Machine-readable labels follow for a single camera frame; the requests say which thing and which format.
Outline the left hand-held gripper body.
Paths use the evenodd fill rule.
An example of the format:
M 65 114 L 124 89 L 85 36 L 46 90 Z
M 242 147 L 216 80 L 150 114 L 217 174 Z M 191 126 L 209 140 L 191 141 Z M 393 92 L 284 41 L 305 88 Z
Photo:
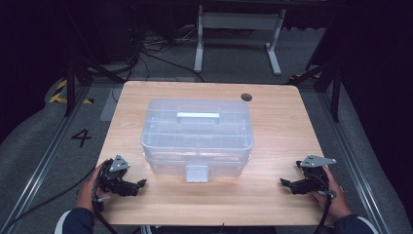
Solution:
M 131 187 L 127 181 L 123 181 L 123 176 L 131 165 L 121 156 L 106 160 L 97 177 L 97 184 L 104 192 L 111 192 L 119 195 L 130 195 Z

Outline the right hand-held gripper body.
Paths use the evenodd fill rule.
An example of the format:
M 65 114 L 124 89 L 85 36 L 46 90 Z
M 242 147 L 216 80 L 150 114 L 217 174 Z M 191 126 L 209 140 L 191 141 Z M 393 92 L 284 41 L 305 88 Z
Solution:
M 302 186 L 308 189 L 308 193 L 312 191 L 327 191 L 328 178 L 323 169 L 323 166 L 335 164 L 335 159 L 320 157 L 316 155 L 308 155 L 303 161 L 297 161 L 297 167 L 303 171 L 305 182 Z

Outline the clear plastic storage box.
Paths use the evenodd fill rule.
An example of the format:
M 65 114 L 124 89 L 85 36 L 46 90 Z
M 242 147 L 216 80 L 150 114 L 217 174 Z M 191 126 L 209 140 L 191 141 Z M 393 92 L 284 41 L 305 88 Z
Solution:
M 151 170 L 157 175 L 183 176 L 186 182 L 209 182 L 214 176 L 239 176 L 249 161 L 225 157 L 190 157 L 188 159 L 154 159 L 145 156 Z

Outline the clear plastic box lid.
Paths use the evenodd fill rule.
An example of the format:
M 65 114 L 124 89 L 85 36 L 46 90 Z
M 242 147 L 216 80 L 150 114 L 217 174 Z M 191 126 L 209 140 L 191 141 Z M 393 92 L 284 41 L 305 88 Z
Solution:
M 155 98 L 141 144 L 151 163 L 244 163 L 254 144 L 249 107 L 236 99 Z

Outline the person's left hand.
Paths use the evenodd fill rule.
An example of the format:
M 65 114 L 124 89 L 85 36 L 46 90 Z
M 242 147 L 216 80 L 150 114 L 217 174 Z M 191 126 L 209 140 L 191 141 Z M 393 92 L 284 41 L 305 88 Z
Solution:
M 97 166 L 92 175 L 90 176 L 89 180 L 84 183 L 76 202 L 76 208 L 87 209 L 92 214 L 94 213 L 94 207 L 92 203 L 93 199 L 93 190 L 94 190 L 94 181 L 96 180 L 99 171 L 102 165 Z

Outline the person's right hand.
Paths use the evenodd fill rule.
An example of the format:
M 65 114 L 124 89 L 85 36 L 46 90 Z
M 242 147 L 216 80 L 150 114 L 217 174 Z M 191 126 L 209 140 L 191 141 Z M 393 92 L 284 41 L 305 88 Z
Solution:
M 323 166 L 323 169 L 328 178 L 328 187 L 332 190 L 336 196 L 331 200 L 331 205 L 328 210 L 328 214 L 333 221 L 338 220 L 347 215 L 351 215 L 352 211 L 350 210 L 347 201 L 345 199 L 344 192 L 339 184 L 336 182 L 332 172 L 327 166 Z M 311 192 L 310 196 L 319 203 L 319 206 L 324 209 L 324 205 L 327 201 L 326 195 L 321 195 L 318 192 Z

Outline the black metal stand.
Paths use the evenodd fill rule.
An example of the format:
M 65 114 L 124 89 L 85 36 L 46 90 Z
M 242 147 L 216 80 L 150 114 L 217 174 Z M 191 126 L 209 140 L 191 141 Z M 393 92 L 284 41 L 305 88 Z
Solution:
M 337 63 L 327 63 L 319 65 L 305 72 L 302 75 L 293 75 L 287 82 L 288 85 L 296 86 L 306 80 L 309 80 L 316 75 L 319 76 L 314 85 L 314 89 L 318 93 L 325 93 L 329 86 L 332 86 L 330 113 L 335 122 L 339 122 L 338 107 L 341 91 L 342 75 Z
M 123 84 L 126 82 L 125 79 L 122 79 L 121 77 L 107 70 L 98 63 L 92 62 L 91 60 L 83 58 L 81 56 L 71 55 L 66 66 L 67 104 L 65 117 L 68 117 L 71 114 L 76 105 L 75 79 L 78 79 L 82 86 L 89 86 L 93 82 L 92 75 L 88 70 L 89 67 L 91 67 L 101 75 L 114 81 L 115 83 Z

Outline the grey metal floor rail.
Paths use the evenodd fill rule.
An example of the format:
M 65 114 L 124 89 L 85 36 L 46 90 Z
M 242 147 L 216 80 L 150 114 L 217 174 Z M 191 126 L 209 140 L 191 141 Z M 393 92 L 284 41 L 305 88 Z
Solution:
M 0 145 L 0 234 L 13 234 L 28 213 L 89 92 L 88 87 L 77 88 L 70 113 L 63 104 L 48 103 Z
M 393 231 L 386 223 L 379 209 L 367 179 L 362 174 L 362 170 L 357 163 L 354 151 L 346 138 L 342 125 L 339 122 L 336 122 L 332 116 L 332 111 L 330 110 L 331 104 L 327 94 L 317 93 L 317 96 L 323 111 L 328 115 L 328 123 L 331 126 L 333 134 L 338 140 L 340 148 L 344 154 L 343 161 L 348 168 L 349 174 L 355 184 L 357 194 L 367 212 L 368 217 L 370 218 L 370 221 L 382 234 L 393 234 Z

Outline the white metal desk frame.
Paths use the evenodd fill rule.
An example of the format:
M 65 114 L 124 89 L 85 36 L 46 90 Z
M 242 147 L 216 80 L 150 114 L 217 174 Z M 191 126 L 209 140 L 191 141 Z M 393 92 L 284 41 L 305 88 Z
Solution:
M 276 14 L 250 14 L 250 13 L 212 13 L 206 12 L 203 6 L 199 7 L 197 20 L 198 41 L 195 54 L 194 70 L 201 73 L 204 57 L 204 30 L 208 29 L 248 29 L 272 30 L 273 38 L 265 44 L 265 49 L 276 76 L 282 74 L 275 48 L 282 30 L 286 10 Z

